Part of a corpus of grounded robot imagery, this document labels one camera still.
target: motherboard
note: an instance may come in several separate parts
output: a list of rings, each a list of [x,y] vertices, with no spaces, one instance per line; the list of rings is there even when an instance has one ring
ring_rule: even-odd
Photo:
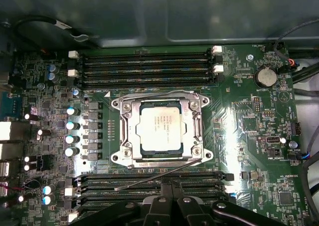
[[[31,128],[27,140],[15,139],[24,144],[20,171],[0,182],[27,187],[24,199],[6,206],[21,225],[67,225],[120,200],[158,196],[160,179],[114,188],[197,160],[172,173],[184,195],[304,225],[293,82],[271,49],[17,53],[14,70],[25,88],[1,93],[0,120]]]

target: cpu socket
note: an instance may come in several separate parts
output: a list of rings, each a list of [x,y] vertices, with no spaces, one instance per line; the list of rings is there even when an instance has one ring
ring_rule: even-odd
[[[213,153],[203,147],[201,114],[208,104],[208,97],[184,90],[113,100],[111,106],[120,111],[120,150],[111,156],[112,162],[132,169],[211,160]]]

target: wire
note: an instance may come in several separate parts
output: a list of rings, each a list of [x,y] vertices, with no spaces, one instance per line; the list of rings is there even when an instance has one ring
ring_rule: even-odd
[[[310,141],[307,146],[307,152],[311,153],[311,149],[313,148],[314,142],[319,135],[319,125],[317,126],[316,130],[314,131],[313,135],[310,138]]]
[[[294,78],[301,76],[305,73],[315,71],[316,69],[319,69],[319,62],[317,62],[316,64],[313,64],[311,66],[308,66],[307,68],[304,68],[302,70],[296,71],[296,72],[292,73],[291,76],[294,79]]]
[[[318,97],[319,90],[301,90],[294,88],[295,95],[309,96],[309,97]]]
[[[22,19],[18,20],[13,26],[12,26],[12,31],[13,31],[13,34],[21,39],[24,43],[32,46],[33,48],[35,48],[36,50],[39,50],[41,52],[44,52],[46,53],[46,51],[44,49],[42,49],[38,44],[36,44],[34,41],[30,40],[29,38],[21,35],[18,31],[18,28],[27,23],[27,22],[34,22],[34,21],[39,21],[39,22],[46,22],[46,23],[50,23],[52,25],[55,25],[57,26],[58,28],[61,28],[63,30],[66,30],[74,39],[76,39],[77,36],[81,36],[82,34],[72,28],[71,26],[63,23],[63,22],[60,22],[56,19],[53,19],[53,18],[50,18],[50,17],[47,17],[47,16],[42,16],[42,15],[28,15],[28,16],[25,16],[23,17]],[[95,43],[87,40],[85,42],[83,42],[86,46],[92,48],[92,49],[98,49],[99,46],[96,45]]]
[[[280,58],[289,61],[290,65],[291,65],[291,63],[292,63],[293,60],[292,60],[292,59],[289,59],[289,57],[287,57],[286,55],[282,54],[279,50],[277,50],[277,46],[278,46],[279,42],[280,42],[286,35],[292,33],[293,31],[298,30],[298,29],[300,29],[300,28],[302,28],[302,27],[304,27],[304,26],[317,23],[317,22],[319,22],[319,18],[314,19],[314,20],[310,20],[310,21],[306,21],[306,22],[304,22],[304,23],[302,23],[302,24],[299,24],[299,25],[297,25],[297,26],[294,26],[293,28],[291,28],[291,29],[285,31],[285,32],[284,32],[282,35],[280,35],[280,36],[278,37],[278,39],[275,41],[275,44],[274,44],[274,52],[275,52]]]
[[[317,75],[318,73],[319,73],[319,69],[317,69],[314,72],[309,72],[309,73],[303,74],[302,76],[299,76],[297,78],[293,78],[293,84],[297,84],[303,80],[307,80],[307,79],[313,77],[314,75]]]
[[[319,191],[319,183],[312,186],[312,188],[310,189],[310,193],[312,196],[315,195],[318,191]]]
[[[306,154],[305,156],[302,156],[301,158],[302,158],[303,160],[306,160],[309,156],[310,156],[310,152],[307,152],[307,154]]]
[[[319,161],[319,151],[303,163],[302,171],[300,173],[300,178],[302,181],[302,186],[304,189],[305,197],[306,197],[307,202],[308,202],[308,206],[309,206],[311,212],[313,213],[315,220],[317,222],[319,222],[319,212],[318,212],[316,205],[314,203],[314,200],[312,198],[310,188],[309,188],[309,182],[308,182],[308,169],[311,165],[313,165],[317,161]]]
[[[25,186],[25,185],[29,184],[30,182],[33,182],[33,181],[35,181],[35,182],[37,182],[39,184],[39,186],[37,188],[30,188],[30,187]],[[24,188],[25,189],[29,189],[29,190],[38,190],[38,189],[41,188],[41,183],[38,180],[33,179],[33,180],[30,180],[30,181],[24,183]]]
[[[19,187],[8,187],[8,186],[3,185],[3,184],[0,184],[0,187],[5,188],[6,190],[24,191],[24,188],[19,188]]]

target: screw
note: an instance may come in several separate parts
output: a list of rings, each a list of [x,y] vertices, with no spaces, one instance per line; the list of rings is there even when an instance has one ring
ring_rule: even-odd
[[[166,199],[165,198],[159,198],[159,202],[160,203],[164,203],[164,202],[166,202]]]
[[[131,110],[131,105],[130,104],[124,104],[122,106],[122,109],[125,110],[125,111],[130,111]]]
[[[217,207],[219,207],[220,209],[224,209],[224,208],[226,208],[226,204],[224,204],[224,203],[218,203],[218,204],[217,204]]]
[[[131,203],[128,203],[127,205],[125,205],[125,207],[126,207],[127,209],[131,209],[131,208],[133,208],[133,207],[134,207],[134,205],[133,205],[133,204],[131,204]]]
[[[254,56],[249,54],[249,55],[246,56],[246,60],[253,61],[254,60]]]
[[[191,199],[190,199],[190,198],[184,198],[183,201],[184,201],[185,203],[190,203],[190,202],[191,202]]]
[[[297,148],[298,147],[298,143],[296,142],[296,141],[290,141],[289,142],[289,147],[291,148],[291,149],[295,149],[295,148]]]
[[[129,149],[124,150],[124,157],[128,158],[131,156],[131,151]]]
[[[192,101],[192,102],[190,103],[190,107],[191,107],[193,110],[197,109],[197,108],[199,107],[198,102]]]
[[[198,146],[195,146],[195,147],[193,147],[193,149],[192,149],[192,151],[191,151],[191,152],[193,153],[193,155],[198,156],[198,155],[200,155],[200,154],[201,154],[201,148],[200,148],[200,147],[198,147]]]

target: green circuit board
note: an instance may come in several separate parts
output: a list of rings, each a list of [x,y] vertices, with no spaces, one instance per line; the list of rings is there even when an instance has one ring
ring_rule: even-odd
[[[184,47],[145,47],[102,50],[84,50],[86,57],[98,55],[134,55],[138,51],[147,53],[202,52],[211,46]],[[225,45],[223,46],[223,65],[225,76],[222,82],[210,86],[153,87],[134,89],[89,89],[79,98],[73,97],[67,86],[66,53],[57,53],[53,59],[44,59],[36,53],[17,56],[15,65],[22,67],[27,88],[22,93],[24,113],[31,112],[41,117],[33,126],[33,135],[25,149],[26,155],[51,154],[53,166],[46,172],[28,172],[22,179],[41,176],[43,186],[58,185],[70,177],[84,174],[149,174],[164,172],[170,168],[146,168],[128,170],[114,164],[110,155],[119,150],[120,124],[119,111],[111,109],[112,100],[130,93],[160,93],[176,89],[193,90],[210,99],[210,104],[202,109],[204,147],[214,154],[212,160],[195,167],[186,168],[186,172],[223,171],[234,174],[234,180],[224,182],[226,191],[232,193],[236,203],[256,213],[277,219],[287,225],[301,226],[303,218],[308,216],[308,206],[303,194],[299,172],[300,160],[291,160],[289,154],[301,153],[300,147],[291,149],[290,141],[300,144],[299,136],[292,132],[292,125],[298,122],[294,102],[293,83],[290,74],[279,74],[277,83],[271,88],[260,88],[254,82],[254,74],[260,66],[269,64],[273,68],[281,67],[284,62],[273,51],[266,51],[265,45]],[[251,54],[254,59],[247,60]],[[60,68],[58,83],[47,79],[48,64]],[[44,83],[44,89],[38,89],[38,83]],[[99,120],[102,129],[90,130],[92,121],[88,115],[96,110],[90,104],[99,102],[103,115]],[[74,107],[80,110],[78,116],[68,116],[66,109]],[[65,129],[68,121],[81,125],[79,130]],[[38,141],[35,137],[38,128],[50,129],[50,137]],[[90,132],[103,134],[101,159],[88,160]],[[80,153],[73,158],[64,156],[68,147],[66,135],[78,135],[76,147]],[[279,137],[285,141],[267,142],[267,137]],[[185,190],[186,194],[201,197],[209,190]],[[112,190],[93,191],[106,197]],[[144,195],[157,195],[160,190],[144,191]],[[41,189],[37,197],[16,206],[22,215],[22,225],[67,225],[66,217],[75,209],[65,210],[55,202],[48,206],[42,203]],[[55,192],[56,201],[64,199],[64,188]]]

